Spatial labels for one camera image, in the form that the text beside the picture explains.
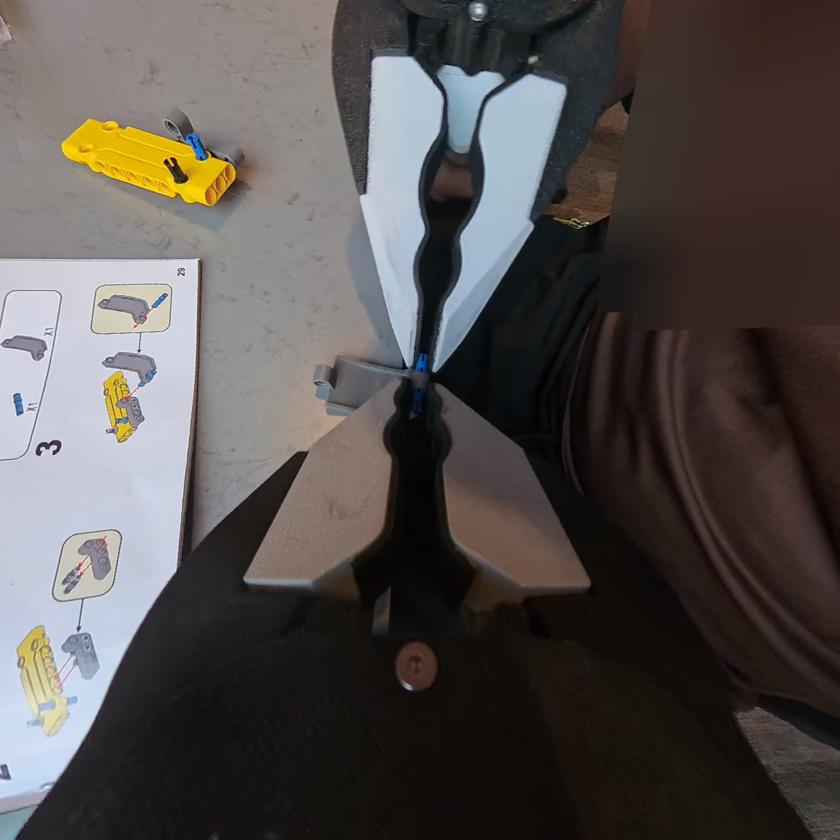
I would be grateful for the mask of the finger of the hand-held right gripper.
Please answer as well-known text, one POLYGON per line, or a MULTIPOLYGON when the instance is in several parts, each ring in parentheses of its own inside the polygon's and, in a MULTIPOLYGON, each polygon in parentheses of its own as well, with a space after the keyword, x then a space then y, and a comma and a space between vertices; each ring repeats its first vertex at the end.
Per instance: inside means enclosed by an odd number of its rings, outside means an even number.
POLYGON ((427 238, 424 184, 445 126, 445 94, 410 56, 371 63, 367 175, 360 205, 397 346, 417 357, 417 261, 427 238))
POLYGON ((528 73, 481 104, 471 148, 474 204, 456 236, 457 277, 440 310, 432 366, 462 343, 533 230, 567 91, 561 80, 528 73))

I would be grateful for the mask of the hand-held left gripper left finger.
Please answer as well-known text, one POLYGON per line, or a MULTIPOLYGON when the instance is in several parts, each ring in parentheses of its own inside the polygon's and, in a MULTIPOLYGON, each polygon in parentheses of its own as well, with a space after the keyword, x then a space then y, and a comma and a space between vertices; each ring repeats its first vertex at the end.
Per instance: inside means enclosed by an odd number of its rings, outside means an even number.
POLYGON ((361 601, 353 563, 385 533, 400 390, 383 386, 310 447, 244 575, 250 589, 361 601))

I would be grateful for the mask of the person's legs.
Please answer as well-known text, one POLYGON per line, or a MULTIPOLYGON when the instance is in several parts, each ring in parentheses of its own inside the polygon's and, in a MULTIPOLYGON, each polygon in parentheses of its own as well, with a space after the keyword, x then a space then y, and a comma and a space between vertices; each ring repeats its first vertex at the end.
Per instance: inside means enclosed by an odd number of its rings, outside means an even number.
POLYGON ((564 365, 595 315, 609 217, 544 217, 434 375, 531 454, 560 461, 564 365))

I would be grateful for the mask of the yellow beam panel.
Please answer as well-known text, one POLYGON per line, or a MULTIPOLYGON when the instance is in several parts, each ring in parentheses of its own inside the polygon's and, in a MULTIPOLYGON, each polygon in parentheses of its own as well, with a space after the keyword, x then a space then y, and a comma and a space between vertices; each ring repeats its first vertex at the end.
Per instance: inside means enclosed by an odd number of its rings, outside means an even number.
POLYGON ((215 206, 237 180, 237 167, 210 158, 198 161, 189 147, 172 138, 88 119, 61 143, 70 161, 118 182, 185 203, 215 206), (189 181, 174 184, 164 159, 175 157, 189 181))

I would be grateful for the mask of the person's brown sweater torso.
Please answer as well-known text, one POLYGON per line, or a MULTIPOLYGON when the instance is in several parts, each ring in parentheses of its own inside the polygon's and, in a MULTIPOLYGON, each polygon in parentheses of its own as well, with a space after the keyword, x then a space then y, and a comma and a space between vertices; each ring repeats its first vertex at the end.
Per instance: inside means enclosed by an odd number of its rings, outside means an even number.
POLYGON ((563 458, 756 692, 839 708, 839 330, 593 318, 563 458))

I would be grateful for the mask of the white instruction booklet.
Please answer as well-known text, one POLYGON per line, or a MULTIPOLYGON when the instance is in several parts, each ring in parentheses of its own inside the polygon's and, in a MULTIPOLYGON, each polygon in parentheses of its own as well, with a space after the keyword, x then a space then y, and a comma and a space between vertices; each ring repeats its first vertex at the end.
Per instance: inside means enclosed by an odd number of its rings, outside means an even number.
POLYGON ((2 813, 43 800, 182 553, 199 259, 2 259, 2 813))

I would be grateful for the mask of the person's right hand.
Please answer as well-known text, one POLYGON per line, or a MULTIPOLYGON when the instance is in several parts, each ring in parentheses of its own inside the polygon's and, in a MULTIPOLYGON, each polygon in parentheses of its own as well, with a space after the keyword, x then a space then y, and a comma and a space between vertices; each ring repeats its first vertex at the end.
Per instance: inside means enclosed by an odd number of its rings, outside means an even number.
POLYGON ((469 166, 453 162, 445 155, 428 190, 429 199, 438 203, 469 201, 473 195, 473 178, 469 166))

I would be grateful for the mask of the grey angled connector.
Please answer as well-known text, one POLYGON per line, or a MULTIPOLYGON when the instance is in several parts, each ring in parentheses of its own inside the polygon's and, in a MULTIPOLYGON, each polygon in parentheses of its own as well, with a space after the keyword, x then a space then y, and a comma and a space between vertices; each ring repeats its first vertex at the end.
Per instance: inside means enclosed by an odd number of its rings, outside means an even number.
MULTIPOLYGON (((185 135, 190 132, 197 133, 191 120, 189 120, 184 111, 177 108, 170 111, 170 113, 164 118, 163 124, 166 131, 174 138, 174 140, 187 147, 189 146, 185 143, 185 135)), ((234 167, 242 165, 245 161, 245 153, 237 146, 230 146, 226 149, 212 149, 205 143, 204 145, 208 153, 211 155, 209 159, 214 158, 216 160, 225 161, 234 167)))
POLYGON ((333 364, 316 366, 312 381, 325 413, 346 417, 391 383, 410 382, 413 369, 338 356, 333 364))

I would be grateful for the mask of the grey desk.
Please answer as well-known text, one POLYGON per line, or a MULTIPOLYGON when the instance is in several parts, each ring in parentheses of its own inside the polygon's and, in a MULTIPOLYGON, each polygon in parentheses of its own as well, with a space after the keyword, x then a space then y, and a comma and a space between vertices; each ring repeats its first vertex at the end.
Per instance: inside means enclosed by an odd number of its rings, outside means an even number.
POLYGON ((189 554, 328 431, 317 364, 399 364, 331 75, 336 2, 2 2, 1 253, 199 258, 202 302, 189 554), (214 208, 68 161, 86 118, 246 155, 214 208))

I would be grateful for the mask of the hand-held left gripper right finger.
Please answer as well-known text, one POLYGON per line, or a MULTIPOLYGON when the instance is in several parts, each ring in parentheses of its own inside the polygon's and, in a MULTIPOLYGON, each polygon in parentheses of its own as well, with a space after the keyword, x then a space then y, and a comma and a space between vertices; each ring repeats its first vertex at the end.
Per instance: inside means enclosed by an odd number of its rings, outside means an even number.
POLYGON ((448 533, 474 576, 476 613, 592 585, 521 446, 436 386, 449 447, 442 464, 448 533))

